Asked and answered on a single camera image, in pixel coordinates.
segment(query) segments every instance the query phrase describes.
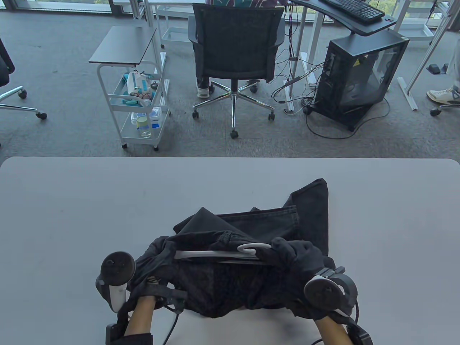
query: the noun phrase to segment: hanger hook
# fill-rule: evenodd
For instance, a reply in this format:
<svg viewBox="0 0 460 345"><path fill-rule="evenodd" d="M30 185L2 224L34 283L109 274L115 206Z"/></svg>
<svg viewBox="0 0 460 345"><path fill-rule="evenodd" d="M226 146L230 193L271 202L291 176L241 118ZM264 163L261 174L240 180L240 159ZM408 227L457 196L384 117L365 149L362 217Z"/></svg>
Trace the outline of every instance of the hanger hook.
<svg viewBox="0 0 460 345"><path fill-rule="evenodd" d="M246 243L246 244L242 244L242 245L238 246L237 250L238 250L239 252L242 252L242 253L248 253L248 254L255 255L255 254L256 254L256 250L253 249L253 248L266 248L266 249L270 249L270 248L271 248L271 245L270 245L270 244L267 244L267 243Z"/></svg>

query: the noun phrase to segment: controller handle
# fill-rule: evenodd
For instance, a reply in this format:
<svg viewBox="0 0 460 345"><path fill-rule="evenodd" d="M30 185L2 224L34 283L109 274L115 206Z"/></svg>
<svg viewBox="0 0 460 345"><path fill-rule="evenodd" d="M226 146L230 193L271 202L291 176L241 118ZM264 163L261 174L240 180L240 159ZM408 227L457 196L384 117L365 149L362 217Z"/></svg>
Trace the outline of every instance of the controller handle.
<svg viewBox="0 0 460 345"><path fill-rule="evenodd" d="M136 262L126 252L112 253L102 262L101 273L96 278L96 289L115 313L126 302L126 287L135 271Z"/></svg>

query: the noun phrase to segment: forearm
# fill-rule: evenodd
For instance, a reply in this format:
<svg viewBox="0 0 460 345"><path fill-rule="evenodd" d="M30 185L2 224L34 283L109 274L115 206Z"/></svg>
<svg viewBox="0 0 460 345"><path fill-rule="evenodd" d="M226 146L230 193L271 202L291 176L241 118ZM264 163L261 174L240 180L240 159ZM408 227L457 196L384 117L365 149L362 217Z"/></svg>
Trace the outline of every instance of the forearm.
<svg viewBox="0 0 460 345"><path fill-rule="evenodd" d="M155 310L156 299L154 296L140 297L128 327L125 336L134 334L150 333L152 327L152 316Z"/></svg>
<svg viewBox="0 0 460 345"><path fill-rule="evenodd" d="M345 328L330 317L315 321L324 345L353 345Z"/></svg>

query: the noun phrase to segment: patterned shirt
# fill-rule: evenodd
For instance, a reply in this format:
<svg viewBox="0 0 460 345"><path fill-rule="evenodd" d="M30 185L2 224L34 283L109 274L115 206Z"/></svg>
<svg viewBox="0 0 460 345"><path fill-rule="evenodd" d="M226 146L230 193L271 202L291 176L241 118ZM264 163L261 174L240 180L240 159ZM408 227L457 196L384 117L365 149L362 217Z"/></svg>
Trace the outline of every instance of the patterned shirt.
<svg viewBox="0 0 460 345"><path fill-rule="evenodd" d="M288 0L206 0L208 5L230 7L275 7L286 5Z"/></svg>

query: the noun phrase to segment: window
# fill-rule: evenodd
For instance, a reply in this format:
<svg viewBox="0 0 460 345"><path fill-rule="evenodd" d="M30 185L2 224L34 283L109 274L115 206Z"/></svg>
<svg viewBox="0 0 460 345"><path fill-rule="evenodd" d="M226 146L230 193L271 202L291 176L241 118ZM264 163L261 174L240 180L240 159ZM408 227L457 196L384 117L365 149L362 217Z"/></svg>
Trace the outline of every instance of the window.
<svg viewBox="0 0 460 345"><path fill-rule="evenodd" d="M109 0L16 0L18 8L68 12L108 12Z"/></svg>

